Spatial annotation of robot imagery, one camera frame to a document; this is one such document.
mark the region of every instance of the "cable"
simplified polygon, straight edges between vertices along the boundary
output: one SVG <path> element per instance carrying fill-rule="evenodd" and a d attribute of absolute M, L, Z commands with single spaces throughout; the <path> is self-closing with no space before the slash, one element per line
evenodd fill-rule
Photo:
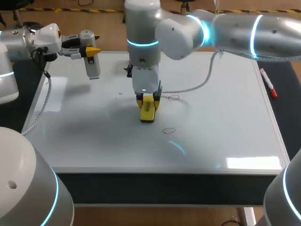
<path fill-rule="evenodd" d="M 34 57 L 33 57 L 33 53 L 34 52 L 37 52 L 38 55 L 39 55 L 39 62 L 36 62 Z M 45 98 L 45 101 L 44 101 L 44 104 L 42 106 L 42 109 L 40 110 L 36 120 L 34 121 L 34 123 L 26 130 L 22 133 L 23 136 L 26 136 L 26 134 L 28 134 L 30 131 L 32 131 L 32 129 L 37 125 L 41 115 L 44 113 L 44 110 L 45 110 L 45 107 L 47 105 L 47 102 L 49 100 L 49 96 L 50 96 L 50 93 L 51 93 L 51 88 L 52 88 L 52 83 L 51 83 L 51 76 L 50 74 L 45 71 L 44 69 L 41 68 L 41 54 L 43 53 L 43 50 L 42 49 L 35 49 L 31 52 L 31 57 L 32 57 L 32 60 L 33 62 L 39 67 L 39 69 L 41 70 L 41 72 L 43 72 L 43 74 L 48 78 L 48 92 L 47 92 L 47 95 L 46 95 L 46 98 Z"/>
<path fill-rule="evenodd" d="M 211 60 L 210 60 L 210 65 L 209 65 L 208 75 L 207 75 L 207 77 L 206 77 L 206 79 L 203 83 L 201 83 L 198 86 L 192 87 L 190 89 L 183 89 L 183 90 L 176 90 L 176 91 L 163 91 L 162 93 L 168 93 L 168 94 L 184 93 L 184 92 L 190 92 L 190 91 L 196 90 L 196 89 L 201 88 L 202 86 L 204 86 L 210 79 L 211 72 L 212 72 L 213 61 L 214 61 L 215 56 L 218 53 L 222 53 L 222 52 L 231 53 L 231 54 L 234 54 L 234 55 L 239 56 L 239 57 L 244 57 L 244 58 L 248 58 L 248 59 L 251 59 L 251 60 L 264 61 L 264 62 L 301 61 L 301 56 L 291 56 L 291 57 L 252 56 L 252 55 L 248 55 L 248 54 L 244 54 L 244 53 L 233 53 L 233 52 L 230 52 L 230 51 L 220 49 L 220 50 L 218 50 L 218 51 L 216 51 L 212 54 Z"/>
<path fill-rule="evenodd" d="M 90 2 L 90 3 L 86 4 L 86 5 L 81 5 L 80 2 L 79 2 L 79 0 L 77 1 L 77 4 L 79 6 L 89 6 L 89 5 L 92 5 L 93 3 L 94 3 L 94 0 L 92 0 L 92 2 Z"/>
<path fill-rule="evenodd" d="M 42 109 L 41 109 L 40 113 L 38 114 L 38 117 L 36 118 L 36 120 L 32 124 L 32 126 L 30 126 L 26 131 L 24 131 L 22 133 L 23 136 L 26 136 L 26 134 L 28 134 L 37 125 L 37 123 L 38 123 L 38 121 L 39 121 L 41 115 L 43 114 L 43 112 L 45 110 L 45 107 L 47 105 L 47 102 L 48 102 L 48 99 L 49 99 L 49 96 L 50 96 L 50 92 L 51 92 L 51 86 L 52 86 L 52 84 L 51 84 L 51 78 L 48 78 L 48 92 L 47 92 L 44 104 L 42 106 Z"/>
<path fill-rule="evenodd" d="M 204 86 L 210 79 L 210 76 L 211 76 L 211 72 L 212 72 L 212 66 L 213 66 L 213 61 L 214 61 L 214 58 L 215 56 L 218 54 L 218 53 L 222 53 L 223 50 L 218 50 L 216 52 L 214 52 L 211 56 L 211 60 L 210 60 L 210 65 L 209 65 L 209 71 L 208 71 L 208 75 L 205 79 L 205 81 L 203 83 L 201 83 L 200 85 L 198 86 L 195 86 L 195 87 L 192 87 L 190 89 L 183 89 L 183 90 L 177 90 L 177 91 L 163 91 L 162 93 L 184 93 L 184 92 L 189 92 L 189 91 L 193 91 L 193 90 L 196 90 L 198 88 L 201 88 L 202 86 Z"/>
<path fill-rule="evenodd" d="M 224 226 L 228 223 L 235 223 L 235 224 L 238 224 L 239 226 L 244 226 L 242 223 L 235 221 L 235 220 L 228 220 L 228 221 L 224 222 L 221 226 Z"/>

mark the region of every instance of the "cable wrap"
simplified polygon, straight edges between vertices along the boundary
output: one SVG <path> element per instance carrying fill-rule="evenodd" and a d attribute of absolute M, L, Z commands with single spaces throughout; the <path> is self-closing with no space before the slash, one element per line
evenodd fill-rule
<path fill-rule="evenodd" d="M 51 83 L 51 78 L 48 78 L 48 92 L 47 92 L 47 95 L 46 95 L 46 98 L 45 98 L 45 101 L 44 101 L 44 104 L 42 106 L 42 109 L 41 111 L 39 112 L 38 114 L 38 117 L 36 118 L 36 120 L 34 121 L 34 123 L 32 124 L 32 126 L 30 126 L 26 131 L 24 131 L 22 133 L 23 136 L 26 136 L 38 123 L 41 115 L 43 114 L 44 110 L 45 110 L 45 107 L 47 105 L 47 102 L 49 100 L 49 96 L 50 96 L 50 92 L 51 92 L 51 86 L 52 86 L 52 83 Z"/>

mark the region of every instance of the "yellow object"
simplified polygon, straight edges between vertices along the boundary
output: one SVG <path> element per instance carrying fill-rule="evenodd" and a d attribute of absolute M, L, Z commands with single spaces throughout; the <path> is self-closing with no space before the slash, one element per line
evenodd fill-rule
<path fill-rule="evenodd" d="M 155 101 L 155 108 L 156 108 L 156 110 L 158 109 L 159 104 L 160 104 L 160 101 Z"/>
<path fill-rule="evenodd" d="M 142 100 L 136 100 L 136 102 L 137 102 L 139 108 L 141 109 L 141 106 L 142 106 Z"/>
<path fill-rule="evenodd" d="M 155 104 L 153 96 L 144 96 L 140 111 L 140 120 L 153 122 L 155 120 Z"/>
<path fill-rule="evenodd" d="M 100 48 L 94 48 L 94 47 L 87 47 L 86 48 L 86 55 L 87 57 L 95 56 L 97 53 L 100 53 Z"/>

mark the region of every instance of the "drawn circle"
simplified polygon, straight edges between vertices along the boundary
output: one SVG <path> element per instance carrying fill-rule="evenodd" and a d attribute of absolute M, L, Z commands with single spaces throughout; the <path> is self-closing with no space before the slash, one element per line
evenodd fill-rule
<path fill-rule="evenodd" d="M 175 132 L 175 128 L 165 128 L 162 130 L 162 133 L 171 134 Z"/>
<path fill-rule="evenodd" d="M 171 95 L 171 96 L 168 97 L 169 101 L 175 101 L 175 100 L 178 100 L 178 99 L 180 99 L 179 95 Z"/>

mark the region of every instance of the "black cable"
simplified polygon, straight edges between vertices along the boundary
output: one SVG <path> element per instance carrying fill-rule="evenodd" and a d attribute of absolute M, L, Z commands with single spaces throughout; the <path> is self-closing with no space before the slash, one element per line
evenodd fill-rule
<path fill-rule="evenodd" d="M 80 2 L 79 2 L 79 0 L 77 0 L 77 4 L 79 6 L 89 6 L 89 5 L 92 5 L 93 3 L 94 3 L 94 0 L 92 0 L 92 2 L 90 2 L 90 3 L 86 4 L 86 5 L 81 5 Z"/>
<path fill-rule="evenodd" d="M 34 57 L 33 57 L 33 53 L 34 52 L 37 52 L 38 53 L 38 56 L 39 56 L 39 62 L 37 62 Z M 50 74 L 48 73 L 48 71 L 45 71 L 42 67 L 41 67 L 41 56 L 43 55 L 43 52 L 45 52 L 43 49 L 41 48 L 36 48 L 34 49 L 30 56 L 32 58 L 32 61 L 34 62 L 35 65 L 37 65 L 37 67 L 41 70 L 41 72 L 49 79 L 51 76 Z"/>
<path fill-rule="evenodd" d="M 33 53 L 34 53 L 34 52 L 37 52 L 37 53 L 38 53 L 38 56 L 39 56 L 39 62 L 37 62 L 37 61 L 34 59 L 34 57 L 33 57 Z M 38 67 L 42 72 L 44 72 L 44 69 L 41 68 L 41 53 L 42 53 L 42 51 L 41 51 L 39 48 L 36 48 L 36 49 L 34 49 L 34 50 L 31 52 L 30 56 L 31 56 L 32 61 L 34 62 L 34 64 L 37 65 L 37 67 Z"/>
<path fill-rule="evenodd" d="M 228 221 L 224 222 L 221 226 L 224 226 L 228 223 L 235 223 L 235 224 L 238 224 L 239 226 L 244 226 L 242 223 L 235 221 L 235 220 L 228 220 Z"/>

